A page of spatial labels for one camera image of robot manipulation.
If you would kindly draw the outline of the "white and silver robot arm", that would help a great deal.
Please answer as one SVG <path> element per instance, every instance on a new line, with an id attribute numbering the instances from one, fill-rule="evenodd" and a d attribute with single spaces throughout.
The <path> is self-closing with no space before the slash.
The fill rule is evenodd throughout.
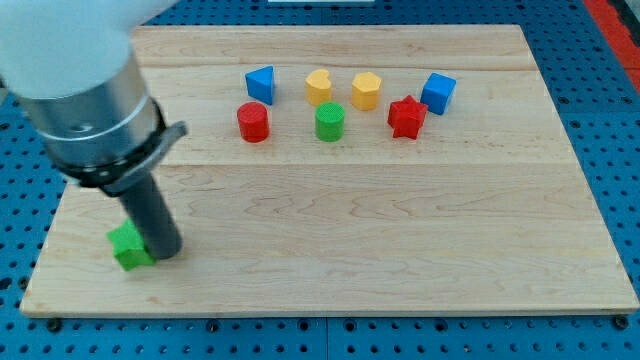
<path id="1" fill-rule="evenodd" d="M 4 1 L 1 81 L 69 179 L 119 198 L 149 253 L 182 238 L 152 176 L 184 122 L 166 124 L 131 43 L 174 0 Z"/>

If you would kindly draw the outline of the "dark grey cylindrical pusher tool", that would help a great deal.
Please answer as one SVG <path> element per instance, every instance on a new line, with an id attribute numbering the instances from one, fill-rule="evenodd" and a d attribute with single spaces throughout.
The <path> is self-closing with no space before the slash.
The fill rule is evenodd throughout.
<path id="1" fill-rule="evenodd" d="M 129 187 L 119 201 L 152 257 L 169 259 L 179 253 L 181 234 L 152 175 Z"/>

